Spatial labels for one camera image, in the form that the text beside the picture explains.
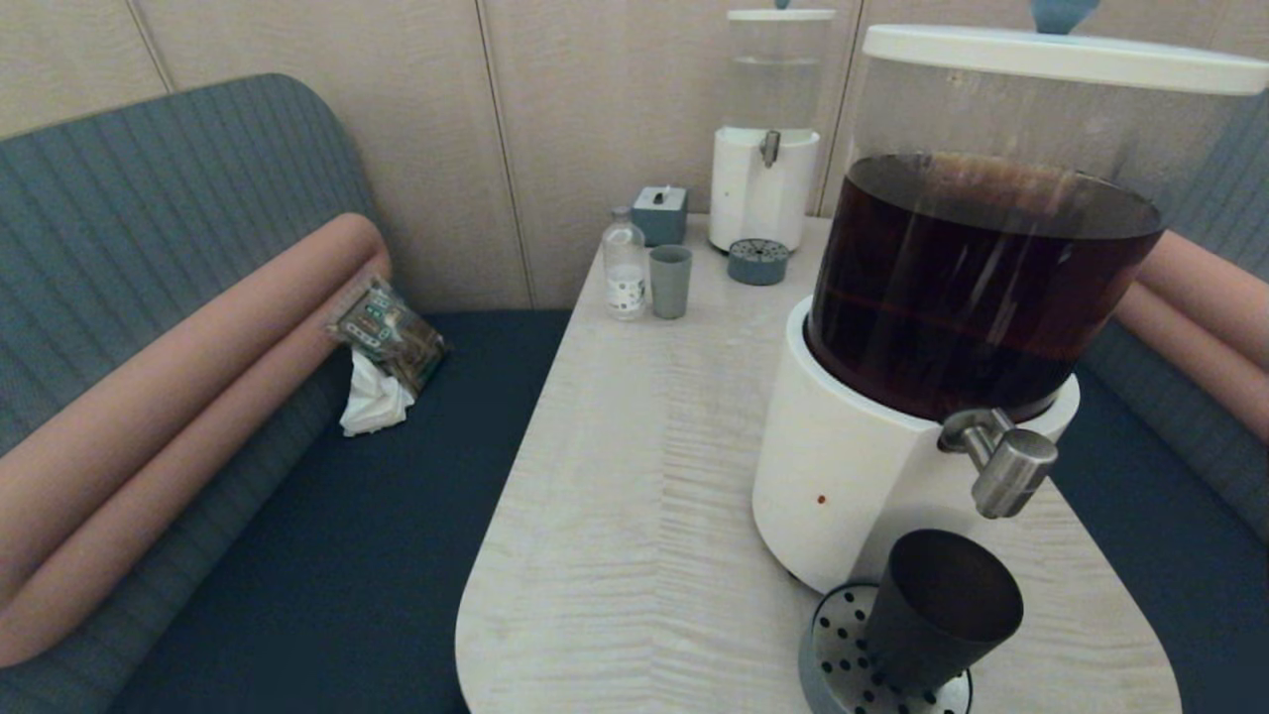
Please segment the large white dispenser lid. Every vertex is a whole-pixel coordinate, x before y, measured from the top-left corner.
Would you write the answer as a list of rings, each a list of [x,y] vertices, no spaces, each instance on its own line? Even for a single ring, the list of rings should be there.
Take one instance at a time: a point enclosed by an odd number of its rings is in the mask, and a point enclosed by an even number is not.
[[[1269,89],[1269,60],[1124,38],[876,24],[862,49],[872,60],[1115,88],[1220,96]]]

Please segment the large perforated drip tray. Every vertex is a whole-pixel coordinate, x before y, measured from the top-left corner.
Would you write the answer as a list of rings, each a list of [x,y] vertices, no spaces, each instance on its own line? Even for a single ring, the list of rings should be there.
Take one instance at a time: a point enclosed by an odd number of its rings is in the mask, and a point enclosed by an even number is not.
[[[972,714],[975,684],[964,670],[940,687],[900,687],[876,673],[865,624],[876,583],[843,583],[813,610],[798,652],[810,714]]]

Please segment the black tapered cup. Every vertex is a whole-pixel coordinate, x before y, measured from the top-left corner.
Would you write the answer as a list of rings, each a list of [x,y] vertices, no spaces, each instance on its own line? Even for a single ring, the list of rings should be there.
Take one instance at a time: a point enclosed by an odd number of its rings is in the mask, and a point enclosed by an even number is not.
[[[865,623],[874,673],[904,692],[947,685],[1014,637],[1022,588],[989,548],[952,531],[898,538]]]

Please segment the dark blue seat cushion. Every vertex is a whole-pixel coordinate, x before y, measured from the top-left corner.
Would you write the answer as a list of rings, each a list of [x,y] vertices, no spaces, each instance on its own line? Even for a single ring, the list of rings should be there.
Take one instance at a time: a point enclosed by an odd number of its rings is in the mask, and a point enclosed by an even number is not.
[[[435,313],[404,424],[327,425],[109,714],[470,714],[456,623],[567,309]]]
[[[1184,714],[1269,714],[1269,552],[1088,369],[1057,490],[1152,626]]]

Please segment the small white dispenser lid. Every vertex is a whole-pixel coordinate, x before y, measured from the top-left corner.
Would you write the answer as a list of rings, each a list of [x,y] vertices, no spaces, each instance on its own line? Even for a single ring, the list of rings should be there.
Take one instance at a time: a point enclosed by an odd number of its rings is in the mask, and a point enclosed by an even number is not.
[[[838,10],[821,8],[791,8],[791,1],[778,0],[775,6],[766,9],[733,9],[727,11],[728,22],[745,23],[801,23],[832,22]]]

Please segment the green snack packet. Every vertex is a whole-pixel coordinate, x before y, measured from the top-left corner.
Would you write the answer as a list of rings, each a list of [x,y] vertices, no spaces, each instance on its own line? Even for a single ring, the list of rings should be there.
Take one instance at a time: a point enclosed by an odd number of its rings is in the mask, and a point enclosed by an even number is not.
[[[327,312],[327,334],[398,380],[414,398],[450,353],[450,344],[376,271],[363,271]]]

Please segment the grey-blue tissue box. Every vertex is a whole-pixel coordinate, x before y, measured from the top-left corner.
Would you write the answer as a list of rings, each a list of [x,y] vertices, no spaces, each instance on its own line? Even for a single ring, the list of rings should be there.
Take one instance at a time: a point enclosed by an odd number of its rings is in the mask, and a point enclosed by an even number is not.
[[[684,243],[689,191],[678,185],[648,185],[632,204],[632,221],[648,249]]]

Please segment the clear plastic bottle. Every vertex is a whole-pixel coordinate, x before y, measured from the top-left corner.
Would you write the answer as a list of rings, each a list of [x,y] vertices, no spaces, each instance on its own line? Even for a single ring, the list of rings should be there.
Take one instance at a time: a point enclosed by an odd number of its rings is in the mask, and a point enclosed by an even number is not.
[[[610,218],[602,235],[607,311],[615,320],[640,320],[647,304],[646,236],[628,205],[613,208]]]

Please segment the grey-blue plastic cup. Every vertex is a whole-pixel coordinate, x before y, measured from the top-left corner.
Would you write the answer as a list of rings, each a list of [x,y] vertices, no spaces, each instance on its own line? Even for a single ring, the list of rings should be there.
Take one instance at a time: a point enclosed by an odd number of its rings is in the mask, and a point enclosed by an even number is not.
[[[657,320],[680,320],[687,312],[693,252],[683,245],[661,245],[648,252],[648,282]]]

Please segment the crumpled white tissue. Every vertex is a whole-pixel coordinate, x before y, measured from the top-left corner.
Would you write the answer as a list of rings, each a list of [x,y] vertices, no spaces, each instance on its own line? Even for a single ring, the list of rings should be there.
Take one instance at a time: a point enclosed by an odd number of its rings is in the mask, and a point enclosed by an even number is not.
[[[350,356],[349,394],[339,419],[345,438],[379,432],[385,427],[404,424],[409,408],[415,405],[415,394],[364,354],[352,351]]]

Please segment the large dark tea dispenser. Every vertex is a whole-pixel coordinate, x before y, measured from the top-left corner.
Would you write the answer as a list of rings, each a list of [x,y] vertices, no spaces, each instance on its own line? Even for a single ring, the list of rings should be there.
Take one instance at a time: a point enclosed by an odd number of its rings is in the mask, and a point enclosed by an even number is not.
[[[817,592],[893,542],[968,534],[978,478],[943,421],[1003,410],[1057,444],[1076,361],[1260,96],[869,60],[813,294],[791,312],[753,517]]]

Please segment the small perforated drip tray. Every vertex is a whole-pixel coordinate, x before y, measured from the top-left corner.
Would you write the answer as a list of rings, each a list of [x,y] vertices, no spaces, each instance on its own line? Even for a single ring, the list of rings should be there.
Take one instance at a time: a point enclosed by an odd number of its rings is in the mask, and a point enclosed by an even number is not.
[[[727,276],[747,287],[778,285],[787,276],[791,257],[791,250],[779,241],[739,240],[728,249]]]

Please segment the large metal dispenser tap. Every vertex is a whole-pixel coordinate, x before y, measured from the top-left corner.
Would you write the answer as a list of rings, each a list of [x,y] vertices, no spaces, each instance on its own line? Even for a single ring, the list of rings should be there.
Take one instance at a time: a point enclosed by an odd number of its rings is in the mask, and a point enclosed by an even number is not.
[[[971,496],[989,520],[1018,516],[1060,460],[1052,439],[1018,426],[1003,410],[952,413],[942,424],[938,446],[975,463],[978,478]]]

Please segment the small clear water dispenser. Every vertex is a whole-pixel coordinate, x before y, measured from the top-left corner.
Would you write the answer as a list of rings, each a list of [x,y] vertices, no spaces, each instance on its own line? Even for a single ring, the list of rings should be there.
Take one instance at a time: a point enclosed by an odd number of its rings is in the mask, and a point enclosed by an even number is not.
[[[832,22],[727,22],[722,122],[713,136],[709,240],[728,252],[744,238],[798,249],[821,136],[813,120]],[[780,132],[766,169],[758,145]]]

